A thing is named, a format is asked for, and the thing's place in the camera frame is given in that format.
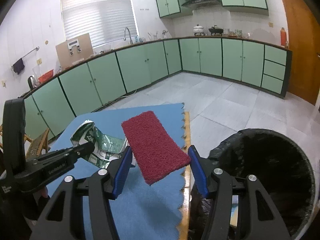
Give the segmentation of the steel electric kettle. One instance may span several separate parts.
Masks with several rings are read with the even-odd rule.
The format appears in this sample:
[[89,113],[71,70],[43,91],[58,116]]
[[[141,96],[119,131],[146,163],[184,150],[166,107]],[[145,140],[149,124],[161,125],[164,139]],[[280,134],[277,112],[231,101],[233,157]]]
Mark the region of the steel electric kettle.
[[27,82],[30,90],[33,90],[38,86],[38,81],[33,75],[28,77]]

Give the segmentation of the green white carton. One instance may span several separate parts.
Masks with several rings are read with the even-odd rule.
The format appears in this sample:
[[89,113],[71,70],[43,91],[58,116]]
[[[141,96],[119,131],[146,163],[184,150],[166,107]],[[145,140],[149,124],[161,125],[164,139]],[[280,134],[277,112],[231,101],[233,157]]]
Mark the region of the green white carton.
[[93,143],[93,152],[83,158],[98,168],[107,168],[111,161],[121,158],[123,150],[129,146],[127,138],[120,139],[103,134],[92,120],[85,120],[70,140],[74,147],[87,142]]

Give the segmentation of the dark red scouring pad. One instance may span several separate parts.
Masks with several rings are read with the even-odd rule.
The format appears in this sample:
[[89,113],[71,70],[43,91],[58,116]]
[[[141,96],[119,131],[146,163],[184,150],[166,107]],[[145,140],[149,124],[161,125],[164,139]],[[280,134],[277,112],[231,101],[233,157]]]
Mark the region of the dark red scouring pad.
[[190,157],[168,135],[153,111],[134,116],[121,126],[148,185],[190,164]]

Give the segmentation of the white window blind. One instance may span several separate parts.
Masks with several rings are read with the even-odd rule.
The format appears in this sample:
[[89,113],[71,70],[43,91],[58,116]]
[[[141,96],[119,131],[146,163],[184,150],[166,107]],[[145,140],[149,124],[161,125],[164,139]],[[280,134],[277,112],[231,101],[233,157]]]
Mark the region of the white window blind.
[[93,47],[138,35],[131,0],[60,0],[66,39],[89,34]]

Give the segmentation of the wooden table edge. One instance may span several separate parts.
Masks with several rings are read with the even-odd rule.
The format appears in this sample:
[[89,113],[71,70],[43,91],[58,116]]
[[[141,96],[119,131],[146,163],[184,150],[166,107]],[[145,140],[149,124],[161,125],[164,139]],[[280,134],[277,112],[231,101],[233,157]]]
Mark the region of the wooden table edge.
[[[187,153],[189,146],[191,145],[191,132],[190,132],[190,115],[189,112],[184,112],[184,146],[182,150]],[[186,166],[184,172],[181,173],[181,176],[184,178],[184,187],[181,189],[183,193],[183,204],[179,208],[182,219],[180,224],[176,226],[176,229],[179,231],[179,240],[187,240],[189,232],[189,218],[190,218],[190,179],[191,179],[191,168]]]

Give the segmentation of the wall towel rail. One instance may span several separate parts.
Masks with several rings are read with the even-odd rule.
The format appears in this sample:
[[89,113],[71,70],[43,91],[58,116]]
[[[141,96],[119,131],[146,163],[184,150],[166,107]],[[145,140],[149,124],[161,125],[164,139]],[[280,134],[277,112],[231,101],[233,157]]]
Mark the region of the wall towel rail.
[[31,54],[34,51],[38,51],[39,50],[39,46],[37,46],[36,48],[34,48],[33,50],[29,51],[28,53],[26,53],[23,57],[21,57],[22,59],[24,59],[25,57],[27,57],[29,54]]

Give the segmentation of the white cooking pot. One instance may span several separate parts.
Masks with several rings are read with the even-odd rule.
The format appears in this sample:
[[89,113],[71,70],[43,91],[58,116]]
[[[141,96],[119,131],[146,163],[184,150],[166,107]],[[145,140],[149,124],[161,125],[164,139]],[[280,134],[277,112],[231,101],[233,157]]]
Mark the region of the white cooking pot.
[[193,33],[194,36],[205,36],[205,32],[204,32],[204,27],[200,26],[199,24],[197,24],[196,26],[193,27]]

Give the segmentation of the brown wooden door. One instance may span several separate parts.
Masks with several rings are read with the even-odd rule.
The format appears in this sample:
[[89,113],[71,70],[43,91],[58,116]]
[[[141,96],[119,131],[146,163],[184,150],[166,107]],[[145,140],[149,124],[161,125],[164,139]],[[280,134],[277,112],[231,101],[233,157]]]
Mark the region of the brown wooden door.
[[289,92],[316,104],[319,94],[319,24],[303,0],[282,0],[292,51]]

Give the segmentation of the blue foam mat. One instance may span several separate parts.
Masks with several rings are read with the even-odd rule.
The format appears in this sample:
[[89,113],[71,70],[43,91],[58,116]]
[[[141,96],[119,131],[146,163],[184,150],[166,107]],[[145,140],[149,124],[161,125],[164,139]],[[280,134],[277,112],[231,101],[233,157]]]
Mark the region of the blue foam mat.
[[[51,145],[51,150],[72,146],[71,136],[86,120],[92,120],[106,135],[125,137],[121,123],[146,111],[153,111],[179,147],[184,146],[182,103],[103,110],[76,117]],[[120,239],[178,239],[182,220],[184,169],[172,172],[149,186],[138,166],[129,170],[122,193],[110,202]]]

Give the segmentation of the green lower kitchen cabinets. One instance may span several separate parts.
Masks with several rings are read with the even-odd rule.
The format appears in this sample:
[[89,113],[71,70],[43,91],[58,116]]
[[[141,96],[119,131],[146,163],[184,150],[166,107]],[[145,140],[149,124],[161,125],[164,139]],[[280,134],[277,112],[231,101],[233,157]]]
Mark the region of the green lower kitchen cabinets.
[[231,37],[170,38],[136,44],[82,61],[24,96],[25,133],[53,138],[71,121],[179,72],[243,83],[283,98],[292,52]]

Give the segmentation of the black wok pan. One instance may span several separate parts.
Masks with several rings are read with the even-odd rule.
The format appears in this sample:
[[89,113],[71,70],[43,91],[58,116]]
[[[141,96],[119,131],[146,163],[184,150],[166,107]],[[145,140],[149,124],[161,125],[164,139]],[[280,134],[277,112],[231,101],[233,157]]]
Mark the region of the black wok pan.
[[209,28],[208,30],[209,30],[211,36],[223,34],[223,29],[219,28],[217,25],[214,25],[213,27]]

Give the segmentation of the brown cardboard box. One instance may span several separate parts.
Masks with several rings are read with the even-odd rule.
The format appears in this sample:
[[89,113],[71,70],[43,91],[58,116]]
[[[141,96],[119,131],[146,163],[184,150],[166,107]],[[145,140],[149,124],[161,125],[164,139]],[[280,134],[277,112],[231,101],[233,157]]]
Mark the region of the brown cardboard box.
[[89,33],[56,45],[56,52],[62,70],[85,61],[94,55]]

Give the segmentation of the red thermos flask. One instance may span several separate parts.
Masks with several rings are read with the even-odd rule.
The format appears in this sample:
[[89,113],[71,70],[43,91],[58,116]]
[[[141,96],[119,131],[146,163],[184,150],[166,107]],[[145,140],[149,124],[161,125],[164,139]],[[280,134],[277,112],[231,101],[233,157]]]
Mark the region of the red thermos flask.
[[285,28],[281,28],[280,30],[280,45],[285,47],[287,44],[287,34],[286,34],[286,31],[285,31]]

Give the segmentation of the wooden folding chair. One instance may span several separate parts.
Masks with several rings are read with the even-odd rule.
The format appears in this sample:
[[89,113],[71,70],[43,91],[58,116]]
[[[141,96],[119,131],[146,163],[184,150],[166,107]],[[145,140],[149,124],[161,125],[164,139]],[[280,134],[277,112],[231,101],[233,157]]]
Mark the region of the wooden folding chair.
[[47,153],[50,150],[48,144],[49,131],[49,129],[46,129],[36,139],[31,139],[26,134],[24,135],[24,142],[28,141],[30,143],[27,153],[25,154],[26,159],[39,157],[42,154],[43,150],[45,150],[45,153]]

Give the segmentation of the orange plastic basin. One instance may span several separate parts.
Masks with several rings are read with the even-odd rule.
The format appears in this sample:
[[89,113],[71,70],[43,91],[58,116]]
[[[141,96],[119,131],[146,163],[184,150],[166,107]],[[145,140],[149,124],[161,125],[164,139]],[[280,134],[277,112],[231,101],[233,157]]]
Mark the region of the orange plastic basin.
[[51,69],[50,71],[46,72],[45,74],[41,75],[38,80],[40,83],[45,83],[50,80],[54,75],[54,70]]

